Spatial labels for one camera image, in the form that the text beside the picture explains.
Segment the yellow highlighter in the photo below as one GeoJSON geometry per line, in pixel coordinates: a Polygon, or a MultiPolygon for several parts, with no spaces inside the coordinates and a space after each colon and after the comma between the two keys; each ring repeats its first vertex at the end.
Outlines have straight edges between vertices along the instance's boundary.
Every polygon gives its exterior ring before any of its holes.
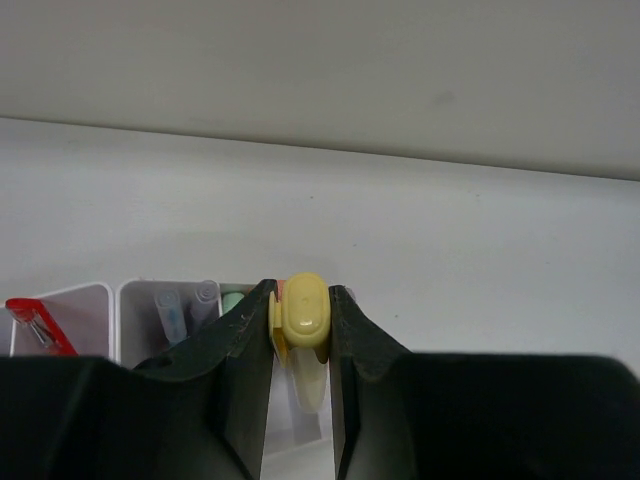
{"type": "Polygon", "coordinates": [[[329,287],[316,273],[298,273],[285,280],[281,301],[269,294],[268,330],[275,356],[292,376],[298,405],[318,412],[325,398],[331,305],[329,287]]]}

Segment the green highlighter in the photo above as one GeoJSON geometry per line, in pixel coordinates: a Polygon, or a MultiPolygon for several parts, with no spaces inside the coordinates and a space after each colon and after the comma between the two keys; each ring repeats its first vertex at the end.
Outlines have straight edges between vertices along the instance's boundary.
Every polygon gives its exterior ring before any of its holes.
{"type": "Polygon", "coordinates": [[[223,315],[229,313],[244,297],[244,293],[240,291],[223,293],[221,296],[221,313],[223,315]]]}

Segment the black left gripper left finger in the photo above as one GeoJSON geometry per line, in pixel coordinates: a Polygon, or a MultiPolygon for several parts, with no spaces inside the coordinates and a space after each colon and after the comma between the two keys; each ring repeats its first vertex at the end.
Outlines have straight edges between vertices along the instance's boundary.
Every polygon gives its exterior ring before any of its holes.
{"type": "Polygon", "coordinates": [[[1,361],[5,479],[256,479],[272,378],[272,280],[128,369],[92,356],[1,361]]]}

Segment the blue ballpoint pen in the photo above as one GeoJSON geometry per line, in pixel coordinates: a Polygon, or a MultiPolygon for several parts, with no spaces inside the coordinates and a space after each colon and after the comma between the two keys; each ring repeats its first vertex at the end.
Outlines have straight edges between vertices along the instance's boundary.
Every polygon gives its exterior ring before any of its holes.
{"type": "Polygon", "coordinates": [[[179,292],[172,288],[160,288],[154,294],[159,319],[170,346],[188,337],[182,301],[179,292]]]}

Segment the orange translucent highlighter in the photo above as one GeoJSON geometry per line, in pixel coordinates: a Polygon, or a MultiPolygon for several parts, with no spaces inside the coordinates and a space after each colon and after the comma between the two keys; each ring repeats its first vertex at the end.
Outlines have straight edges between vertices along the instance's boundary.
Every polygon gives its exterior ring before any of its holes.
{"type": "Polygon", "coordinates": [[[285,280],[277,280],[276,299],[278,301],[281,301],[282,299],[285,282],[285,280]]]}

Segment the red ballpoint pen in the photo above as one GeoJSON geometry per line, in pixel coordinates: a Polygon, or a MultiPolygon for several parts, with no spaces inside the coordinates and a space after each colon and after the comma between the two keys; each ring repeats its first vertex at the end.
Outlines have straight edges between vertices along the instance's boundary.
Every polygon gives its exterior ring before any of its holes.
{"type": "Polygon", "coordinates": [[[35,298],[10,298],[5,307],[12,318],[31,332],[44,351],[57,356],[77,356],[78,352],[44,303],[35,298]]]}

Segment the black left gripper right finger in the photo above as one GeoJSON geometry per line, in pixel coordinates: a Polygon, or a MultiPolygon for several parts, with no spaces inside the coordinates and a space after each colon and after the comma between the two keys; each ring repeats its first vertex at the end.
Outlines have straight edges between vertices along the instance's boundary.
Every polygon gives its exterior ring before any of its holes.
{"type": "Polygon", "coordinates": [[[331,301],[340,479],[635,479],[639,382],[596,355],[413,352],[331,301]]]}

